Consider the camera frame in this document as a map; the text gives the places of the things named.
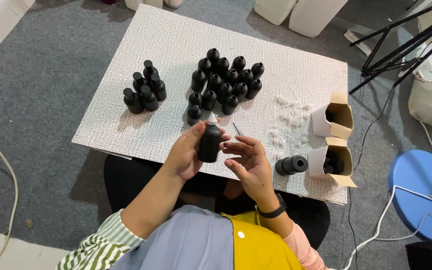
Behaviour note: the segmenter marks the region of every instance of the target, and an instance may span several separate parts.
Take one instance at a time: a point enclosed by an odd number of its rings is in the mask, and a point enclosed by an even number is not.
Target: person's right hand
[[[258,205],[268,205],[268,202],[274,202],[276,195],[273,190],[271,165],[263,145],[253,138],[245,136],[235,138],[240,142],[225,142],[223,153],[241,157],[228,158],[224,164],[239,178],[244,191]]]

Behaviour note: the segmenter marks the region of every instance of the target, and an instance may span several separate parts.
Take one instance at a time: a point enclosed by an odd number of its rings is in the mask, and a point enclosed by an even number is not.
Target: open cardboard box
[[[346,140],[336,137],[326,138],[327,146],[323,146],[318,149],[310,150],[308,153],[308,172],[312,178],[319,179],[333,179],[341,186],[345,187],[357,187],[353,180],[351,180],[351,174],[353,172],[353,160],[351,158],[351,152],[348,148]],[[341,174],[325,174],[323,170],[323,164],[326,159],[327,151],[333,151],[339,160],[344,163],[343,172]]]
[[[326,110],[333,113],[333,122],[326,119]],[[311,116],[312,133],[316,136],[347,140],[353,132],[353,113],[346,93],[331,93],[329,104],[317,109]]]

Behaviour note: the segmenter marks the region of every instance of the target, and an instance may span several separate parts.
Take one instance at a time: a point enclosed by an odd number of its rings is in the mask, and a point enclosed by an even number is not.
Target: striped sleeve
[[[55,270],[109,269],[126,252],[141,245],[144,239],[124,226],[121,211],[108,217],[97,233],[86,237],[79,249],[66,255]]]

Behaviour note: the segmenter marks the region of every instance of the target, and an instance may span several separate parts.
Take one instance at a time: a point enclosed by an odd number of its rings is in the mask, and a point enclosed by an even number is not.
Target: blue stool
[[[400,186],[417,193],[432,195],[432,154],[423,150],[410,150],[397,156],[391,164],[388,187]],[[403,223],[416,231],[421,218],[432,210],[432,201],[396,188],[393,205]],[[418,236],[432,240],[432,213],[423,219]]]

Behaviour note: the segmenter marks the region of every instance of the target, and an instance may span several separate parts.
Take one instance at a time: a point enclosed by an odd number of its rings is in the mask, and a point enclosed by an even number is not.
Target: white table mat
[[[162,9],[141,4],[124,35],[106,73],[72,139],[73,143],[123,156],[163,163],[176,139],[189,128],[186,122],[191,74],[210,48],[217,48],[229,61],[246,58],[246,67],[263,62],[263,87],[253,100],[243,101],[229,116],[216,103],[214,112],[223,118],[220,126],[237,135],[235,121],[245,136],[260,140],[269,161],[276,155],[309,150],[324,144],[313,136],[308,115],[329,102],[332,91],[348,91],[347,64],[302,50],[260,40]],[[132,74],[143,71],[151,60],[166,84],[167,98],[154,112],[131,114],[123,103],[123,89],[132,88]],[[289,129],[279,120],[288,109],[276,102],[282,96],[299,102],[301,126]],[[285,146],[273,143],[270,126],[285,129]],[[308,141],[297,147],[298,138],[309,132]],[[219,154],[218,161],[206,163],[201,172],[237,179],[224,165],[230,155]],[[277,190],[338,204],[347,202],[346,187],[334,181],[310,178],[307,171],[291,176],[273,173]]]

